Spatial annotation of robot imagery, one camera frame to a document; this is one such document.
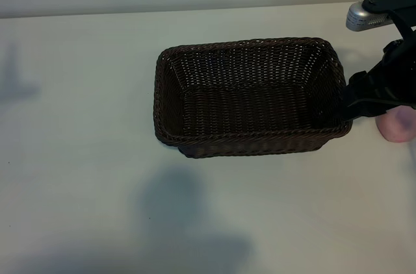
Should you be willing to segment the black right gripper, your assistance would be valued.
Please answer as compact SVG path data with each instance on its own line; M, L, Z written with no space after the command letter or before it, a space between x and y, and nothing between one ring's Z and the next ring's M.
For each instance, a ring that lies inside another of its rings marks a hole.
M370 71L353 74L342 92L341 116L345 121L360 117L376 117L405 101L395 77L401 76L399 67L393 66L390 56L396 51L403 39L390 42L383 49L383 58Z

